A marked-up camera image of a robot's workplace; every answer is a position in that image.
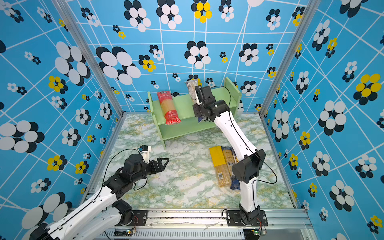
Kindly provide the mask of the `clear blue-label spaghetti package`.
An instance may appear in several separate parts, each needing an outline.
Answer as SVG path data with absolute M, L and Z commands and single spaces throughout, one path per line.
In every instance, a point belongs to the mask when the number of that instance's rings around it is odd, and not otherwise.
M 198 111 L 199 110 L 198 96 L 197 96 L 197 92 L 195 90 L 196 86 L 198 86 L 198 81 L 197 80 L 188 80 L 185 82 L 185 84 L 188 88 L 189 95 L 192 99 L 194 115 L 196 118 L 198 118 L 198 123 L 208 122 L 209 121 L 208 117 L 205 117 L 204 115 L 200 114 Z

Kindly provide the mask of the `red spaghetti package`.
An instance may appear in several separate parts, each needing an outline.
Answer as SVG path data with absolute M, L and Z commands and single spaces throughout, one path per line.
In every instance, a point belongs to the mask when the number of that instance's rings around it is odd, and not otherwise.
M 175 125 L 181 123 L 178 112 L 175 108 L 173 96 L 169 91 L 157 93 L 166 125 Z

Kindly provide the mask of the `yellow spaghetti package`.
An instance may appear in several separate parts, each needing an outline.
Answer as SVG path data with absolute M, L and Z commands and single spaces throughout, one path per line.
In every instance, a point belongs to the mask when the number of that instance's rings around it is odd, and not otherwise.
M 222 147 L 212 147 L 209 148 L 209 151 L 215 168 L 219 187 L 221 188 L 229 186 L 231 184 L 231 175 L 229 173 L 228 165 L 226 163 Z

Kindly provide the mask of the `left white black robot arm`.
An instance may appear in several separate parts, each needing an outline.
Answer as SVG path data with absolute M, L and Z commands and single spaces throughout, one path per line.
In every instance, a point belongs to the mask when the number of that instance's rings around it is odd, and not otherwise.
M 49 227 L 38 226 L 30 234 L 31 240 L 91 240 L 116 225 L 136 226 L 139 218 L 133 208 L 122 200 L 136 182 L 166 169 L 168 158 L 145 160 L 138 154 L 130 155 L 88 200 L 70 214 Z

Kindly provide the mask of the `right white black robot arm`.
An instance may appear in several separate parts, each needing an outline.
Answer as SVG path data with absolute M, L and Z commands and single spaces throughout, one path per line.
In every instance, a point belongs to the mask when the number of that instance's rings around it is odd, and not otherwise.
M 223 132 L 239 162 L 232 166 L 232 172 L 240 181 L 240 217 L 250 226 L 261 217 L 257 201 L 257 181 L 266 153 L 258 150 L 242 132 L 223 100 L 216 100 L 210 87 L 195 87 L 197 103 L 193 105 L 196 117 L 207 117 Z

